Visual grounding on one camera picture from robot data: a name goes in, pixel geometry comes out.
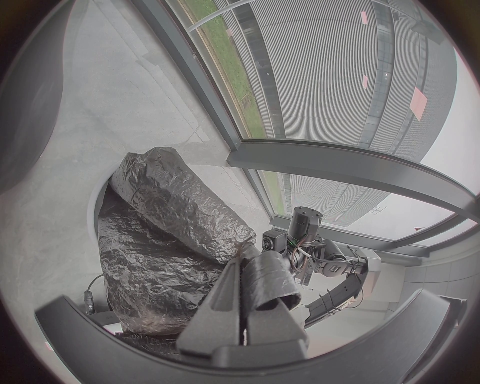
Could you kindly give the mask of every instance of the floor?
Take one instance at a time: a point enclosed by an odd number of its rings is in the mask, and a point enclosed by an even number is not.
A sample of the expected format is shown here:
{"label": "floor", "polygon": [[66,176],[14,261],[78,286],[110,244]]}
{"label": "floor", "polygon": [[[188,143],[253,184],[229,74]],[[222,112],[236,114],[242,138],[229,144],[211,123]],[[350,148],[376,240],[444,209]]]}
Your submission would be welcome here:
{"label": "floor", "polygon": [[[64,294],[79,304],[101,273],[87,231],[92,189],[127,152],[175,147],[197,175],[260,235],[269,218],[175,64],[124,0],[77,0],[64,45],[64,91],[53,135],[28,176],[0,196],[0,289],[36,354],[69,373],[34,320]],[[103,283],[92,287],[104,305]]]}

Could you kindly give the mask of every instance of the white pipe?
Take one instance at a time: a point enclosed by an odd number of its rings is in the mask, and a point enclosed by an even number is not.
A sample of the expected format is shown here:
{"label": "white pipe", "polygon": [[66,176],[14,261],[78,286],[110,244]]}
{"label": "white pipe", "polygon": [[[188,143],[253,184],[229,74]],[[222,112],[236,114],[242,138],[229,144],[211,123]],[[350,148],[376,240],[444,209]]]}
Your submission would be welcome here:
{"label": "white pipe", "polygon": [[189,26],[187,28],[187,32],[190,33],[191,31],[194,31],[195,29],[197,29],[202,24],[205,24],[207,21],[212,20],[214,17],[217,17],[217,16],[221,15],[222,13],[225,13],[226,11],[230,11],[231,9],[237,8],[237,7],[239,7],[243,4],[251,3],[252,1],[255,1],[255,0],[240,0],[240,1],[237,1],[237,2],[232,3],[230,5],[227,5],[226,7],[220,8],[218,11],[215,11],[215,12],[209,14],[208,16],[205,16],[203,19],[201,19],[201,20],[197,21],[195,24],[192,24],[191,26]]}

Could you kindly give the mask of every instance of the metal frame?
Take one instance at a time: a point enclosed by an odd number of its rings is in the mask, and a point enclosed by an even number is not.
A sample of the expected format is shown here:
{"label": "metal frame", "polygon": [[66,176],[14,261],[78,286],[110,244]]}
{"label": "metal frame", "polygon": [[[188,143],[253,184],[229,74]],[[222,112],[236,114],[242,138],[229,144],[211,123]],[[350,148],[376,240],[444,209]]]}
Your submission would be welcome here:
{"label": "metal frame", "polygon": [[480,226],[476,226],[462,235],[428,248],[411,245],[445,232],[465,217],[480,222],[476,197],[456,181],[431,168],[389,154],[346,145],[294,140],[242,140],[192,38],[165,0],[131,1],[173,58],[229,145],[232,151],[228,157],[229,164],[244,170],[271,217],[271,223],[281,222],[282,218],[275,216],[257,169],[362,185],[408,196],[457,214],[395,241],[322,227],[324,236],[337,242],[383,252],[428,257],[430,251],[452,245],[480,230]]}

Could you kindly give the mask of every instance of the trash bag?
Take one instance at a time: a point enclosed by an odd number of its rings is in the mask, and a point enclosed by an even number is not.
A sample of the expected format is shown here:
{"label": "trash bag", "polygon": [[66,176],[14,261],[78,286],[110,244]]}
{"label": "trash bag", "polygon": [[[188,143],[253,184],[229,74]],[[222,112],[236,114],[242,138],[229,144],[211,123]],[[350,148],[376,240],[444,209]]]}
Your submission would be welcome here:
{"label": "trash bag", "polygon": [[157,228],[201,255],[226,264],[253,229],[184,163],[174,148],[128,153],[110,179],[113,190]]}
{"label": "trash bag", "polygon": [[143,219],[110,186],[98,246],[108,300],[131,333],[181,332],[224,268]]}

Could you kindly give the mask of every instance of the black cylindrical motor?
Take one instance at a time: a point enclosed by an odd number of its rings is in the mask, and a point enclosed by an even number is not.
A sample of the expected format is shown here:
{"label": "black cylindrical motor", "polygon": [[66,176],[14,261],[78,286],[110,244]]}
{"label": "black cylindrical motor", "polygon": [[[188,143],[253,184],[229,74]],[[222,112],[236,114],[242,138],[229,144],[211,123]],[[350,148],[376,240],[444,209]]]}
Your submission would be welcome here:
{"label": "black cylindrical motor", "polygon": [[305,238],[302,246],[308,247],[315,241],[323,215],[313,208],[295,207],[288,227],[288,235],[297,243]]}

